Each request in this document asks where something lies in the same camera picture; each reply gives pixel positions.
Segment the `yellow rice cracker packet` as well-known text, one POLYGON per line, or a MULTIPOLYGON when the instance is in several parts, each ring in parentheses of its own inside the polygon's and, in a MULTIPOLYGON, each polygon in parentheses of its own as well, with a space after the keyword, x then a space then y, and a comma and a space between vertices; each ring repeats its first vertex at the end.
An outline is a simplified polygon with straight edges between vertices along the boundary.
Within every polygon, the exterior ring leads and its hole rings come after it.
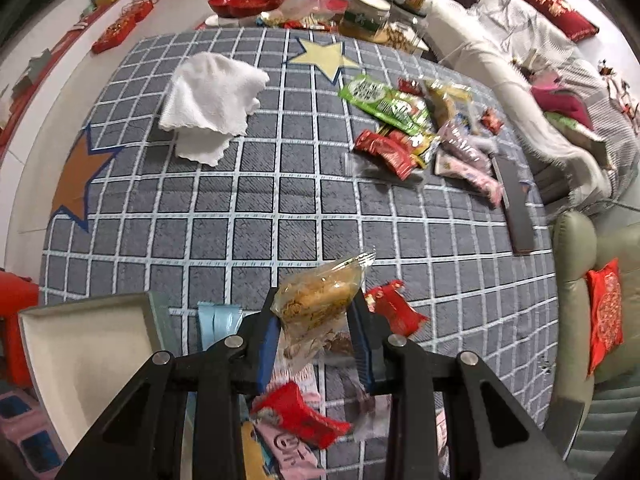
POLYGON ((278 288, 271 311, 284 333, 283 355, 303 367, 343 325, 347 308, 360 292, 364 271, 376 251, 329 261, 292 274, 278 288))

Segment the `white square tray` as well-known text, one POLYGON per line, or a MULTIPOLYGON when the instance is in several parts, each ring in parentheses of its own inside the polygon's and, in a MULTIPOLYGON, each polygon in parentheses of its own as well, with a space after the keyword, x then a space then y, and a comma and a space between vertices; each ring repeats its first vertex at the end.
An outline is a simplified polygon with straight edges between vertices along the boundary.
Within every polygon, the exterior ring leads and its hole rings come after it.
POLYGON ((38 400, 66 453, 154 352, 180 351, 155 292, 35 307, 18 319, 38 400))

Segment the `light blue snack packet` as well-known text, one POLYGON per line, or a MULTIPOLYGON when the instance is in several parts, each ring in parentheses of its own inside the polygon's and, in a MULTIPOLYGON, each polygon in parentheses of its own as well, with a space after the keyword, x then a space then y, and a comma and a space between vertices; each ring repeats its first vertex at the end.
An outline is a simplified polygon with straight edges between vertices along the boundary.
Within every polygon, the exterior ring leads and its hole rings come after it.
POLYGON ((235 335, 238 331, 243 313, 237 304, 198 303, 198 326, 202 349, 207 350, 216 342, 235 335))

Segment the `pink cookie packet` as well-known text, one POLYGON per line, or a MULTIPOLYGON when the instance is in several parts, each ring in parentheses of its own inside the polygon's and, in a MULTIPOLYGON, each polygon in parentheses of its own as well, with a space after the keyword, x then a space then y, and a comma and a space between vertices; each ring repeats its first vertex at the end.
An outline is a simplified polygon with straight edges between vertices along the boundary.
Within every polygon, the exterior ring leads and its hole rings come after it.
MULTIPOLYGON (((287 370, 276 368, 265 393, 256 400, 287 382, 295 382, 299 386, 306 403, 307 400, 312 403, 320 400, 314 368, 310 364, 303 368, 300 376, 294 377, 287 370)), ((259 437, 277 462, 278 474, 282 479, 318 479, 322 476, 323 470, 319 467, 318 458, 307 443, 254 415, 253 419, 259 437)))

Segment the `red candy wrapper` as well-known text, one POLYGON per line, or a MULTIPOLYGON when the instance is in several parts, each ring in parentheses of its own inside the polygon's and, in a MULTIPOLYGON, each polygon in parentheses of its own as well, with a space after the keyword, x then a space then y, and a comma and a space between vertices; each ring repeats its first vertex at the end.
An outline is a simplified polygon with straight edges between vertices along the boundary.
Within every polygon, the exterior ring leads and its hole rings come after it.
POLYGON ((287 382, 256 400, 250 414, 320 450, 352 430, 349 422, 323 416, 311 408, 295 382, 287 382))

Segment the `red candy packet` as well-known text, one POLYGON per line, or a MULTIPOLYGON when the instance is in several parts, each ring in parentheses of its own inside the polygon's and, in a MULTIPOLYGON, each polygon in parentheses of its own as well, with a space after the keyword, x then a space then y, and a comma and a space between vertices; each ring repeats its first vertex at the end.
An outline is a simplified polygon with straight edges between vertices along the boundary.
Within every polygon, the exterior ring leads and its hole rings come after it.
POLYGON ((430 319, 408 304, 406 298, 402 296, 404 287, 403 281, 393 280, 370 288, 364 294, 364 299, 371 312, 386 318, 394 334, 410 337, 430 319))

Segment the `grey checked table mat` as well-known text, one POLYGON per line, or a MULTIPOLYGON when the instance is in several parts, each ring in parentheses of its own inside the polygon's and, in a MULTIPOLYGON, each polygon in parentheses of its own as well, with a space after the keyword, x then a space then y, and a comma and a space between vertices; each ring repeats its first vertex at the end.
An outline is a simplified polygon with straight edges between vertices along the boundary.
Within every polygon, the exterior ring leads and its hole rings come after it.
MULTIPOLYGON (((528 191, 535 249, 527 255, 513 253, 503 202, 494 208, 465 180, 434 174, 438 143, 407 180, 383 166, 347 169, 360 133, 378 131, 376 119, 338 95, 360 75, 394 88, 400 78, 440 79, 468 87, 477 112, 498 106, 470 77, 327 34, 236 28, 140 41, 100 93, 58 181, 43 247, 44 306, 155 292, 166 298, 180 358, 204 351, 200 301, 237 304, 244 318, 292 274, 375 250, 358 294, 403 281, 402 296, 430 319, 406 338, 442 356, 476 353, 541 429, 558 302, 544 205, 514 127, 502 127, 496 155, 518 165, 528 191), (269 75, 246 135, 215 167, 177 157, 175 133, 158 126, 172 74, 198 52, 269 75)), ((347 310, 303 367, 283 348, 280 322, 271 378, 276 368, 300 376, 310 364, 320 400, 307 403, 352 425, 324 450, 308 444, 320 478, 387 479, 392 401, 360 382, 347 310)), ((262 473, 264 442, 250 414, 257 398, 240 399, 246 478, 262 473)))

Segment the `black remote control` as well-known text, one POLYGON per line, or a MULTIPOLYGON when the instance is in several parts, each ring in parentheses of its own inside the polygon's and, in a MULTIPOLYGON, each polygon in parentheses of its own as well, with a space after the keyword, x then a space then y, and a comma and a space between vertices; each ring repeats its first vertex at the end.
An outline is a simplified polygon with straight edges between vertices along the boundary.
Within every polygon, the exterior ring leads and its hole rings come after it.
POLYGON ((503 186, 503 211, 513 253, 530 254, 535 249, 535 230, 526 206, 528 191, 518 176, 518 165, 501 155, 494 156, 491 163, 503 186))

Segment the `pink snack packet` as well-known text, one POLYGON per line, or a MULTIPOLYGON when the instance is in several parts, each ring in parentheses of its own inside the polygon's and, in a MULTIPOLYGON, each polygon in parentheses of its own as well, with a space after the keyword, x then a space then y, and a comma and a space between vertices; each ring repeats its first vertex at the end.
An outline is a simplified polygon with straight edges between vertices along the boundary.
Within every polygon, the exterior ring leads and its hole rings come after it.
POLYGON ((503 186, 498 180, 444 151, 436 152, 434 162, 436 176, 465 180, 484 195, 491 206, 494 208, 500 206, 503 198, 503 186))

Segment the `purple snack packet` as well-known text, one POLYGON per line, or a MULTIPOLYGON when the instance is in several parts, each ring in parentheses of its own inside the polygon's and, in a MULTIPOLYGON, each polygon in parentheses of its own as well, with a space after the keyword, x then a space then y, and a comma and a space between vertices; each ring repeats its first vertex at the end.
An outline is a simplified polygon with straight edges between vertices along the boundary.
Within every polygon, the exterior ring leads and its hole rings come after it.
POLYGON ((454 120, 447 120, 439 129, 439 145, 449 155, 460 159, 471 167, 489 174, 491 162, 489 157, 469 140, 454 120))

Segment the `red snack bar packet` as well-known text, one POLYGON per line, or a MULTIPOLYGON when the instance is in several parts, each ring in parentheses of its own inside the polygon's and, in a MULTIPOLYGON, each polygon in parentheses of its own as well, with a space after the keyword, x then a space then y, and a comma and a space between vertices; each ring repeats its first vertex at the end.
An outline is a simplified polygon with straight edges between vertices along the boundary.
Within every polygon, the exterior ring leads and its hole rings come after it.
POLYGON ((354 149, 358 153, 368 154, 382 160, 390 171, 400 180, 407 180, 419 164, 405 145, 381 136, 370 130, 363 130, 355 141, 354 149))

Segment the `small red candy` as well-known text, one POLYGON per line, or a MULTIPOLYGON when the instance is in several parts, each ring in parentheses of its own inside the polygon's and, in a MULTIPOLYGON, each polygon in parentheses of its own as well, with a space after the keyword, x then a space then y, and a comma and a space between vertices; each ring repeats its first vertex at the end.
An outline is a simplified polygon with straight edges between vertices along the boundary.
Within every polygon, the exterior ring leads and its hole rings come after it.
POLYGON ((491 107, 487 107, 483 115, 480 116, 480 123, 494 136, 498 136, 504 125, 497 112, 491 107))

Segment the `white sofa with blankets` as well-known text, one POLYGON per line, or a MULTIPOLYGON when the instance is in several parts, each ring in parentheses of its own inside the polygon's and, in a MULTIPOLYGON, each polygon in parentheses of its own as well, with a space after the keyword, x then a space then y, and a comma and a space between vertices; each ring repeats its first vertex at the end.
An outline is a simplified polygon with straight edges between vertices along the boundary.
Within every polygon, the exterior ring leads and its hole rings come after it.
POLYGON ((523 148, 549 217, 612 208, 637 175, 639 144, 597 69, 524 0, 426 0, 440 62, 484 84, 523 148))

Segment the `yellow snack packet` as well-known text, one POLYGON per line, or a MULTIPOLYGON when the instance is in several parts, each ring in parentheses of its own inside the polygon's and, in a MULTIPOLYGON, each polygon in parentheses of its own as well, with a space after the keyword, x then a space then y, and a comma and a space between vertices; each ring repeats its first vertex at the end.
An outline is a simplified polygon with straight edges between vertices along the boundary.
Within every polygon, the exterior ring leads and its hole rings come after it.
POLYGON ((472 94, 462 84, 448 84, 440 79, 423 81, 426 96, 433 103, 434 118, 438 128, 454 120, 460 113, 467 113, 472 103, 472 94))

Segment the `white cloth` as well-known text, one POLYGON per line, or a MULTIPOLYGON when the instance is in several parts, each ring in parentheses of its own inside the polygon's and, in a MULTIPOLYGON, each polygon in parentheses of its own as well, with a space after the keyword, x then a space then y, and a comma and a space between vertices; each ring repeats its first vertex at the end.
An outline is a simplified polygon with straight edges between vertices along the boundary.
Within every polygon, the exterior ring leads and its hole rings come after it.
POLYGON ((238 136, 247 117, 260 109, 258 94, 269 75, 219 53, 189 56, 172 74, 158 126, 176 135, 175 155, 215 167, 238 136))

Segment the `green snack packet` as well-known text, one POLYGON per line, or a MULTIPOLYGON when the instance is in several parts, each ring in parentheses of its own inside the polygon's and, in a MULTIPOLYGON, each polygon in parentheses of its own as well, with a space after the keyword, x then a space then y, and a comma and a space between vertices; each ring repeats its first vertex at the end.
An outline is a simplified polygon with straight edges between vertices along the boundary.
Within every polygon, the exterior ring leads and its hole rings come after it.
POLYGON ((423 98, 402 92, 368 75, 349 81, 338 95, 408 136, 436 133, 430 109, 423 98))

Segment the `glass jar with lid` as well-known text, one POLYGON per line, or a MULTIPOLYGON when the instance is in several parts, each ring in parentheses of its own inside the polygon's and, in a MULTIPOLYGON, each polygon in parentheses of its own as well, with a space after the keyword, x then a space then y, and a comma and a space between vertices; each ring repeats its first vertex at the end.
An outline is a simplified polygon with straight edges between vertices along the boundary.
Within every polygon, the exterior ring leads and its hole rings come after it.
POLYGON ((338 30, 346 37, 383 42, 389 18, 390 3, 387 0, 349 0, 338 30))

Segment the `red embroidered pillow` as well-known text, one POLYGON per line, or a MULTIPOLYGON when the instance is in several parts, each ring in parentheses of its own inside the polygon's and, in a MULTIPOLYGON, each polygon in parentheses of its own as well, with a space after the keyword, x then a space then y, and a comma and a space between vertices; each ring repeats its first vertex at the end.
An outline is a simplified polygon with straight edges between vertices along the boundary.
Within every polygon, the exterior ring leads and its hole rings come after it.
POLYGON ((570 41, 597 36, 600 28, 590 22, 566 0, 524 0, 558 28, 570 41))

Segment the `red bowl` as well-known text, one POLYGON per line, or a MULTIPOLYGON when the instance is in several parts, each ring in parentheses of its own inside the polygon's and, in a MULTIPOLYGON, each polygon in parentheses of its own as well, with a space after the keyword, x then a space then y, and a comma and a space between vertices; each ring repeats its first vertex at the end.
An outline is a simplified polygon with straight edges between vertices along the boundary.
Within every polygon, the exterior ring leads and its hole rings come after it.
POLYGON ((221 18, 250 18, 276 10, 284 0, 208 0, 207 3, 221 18))

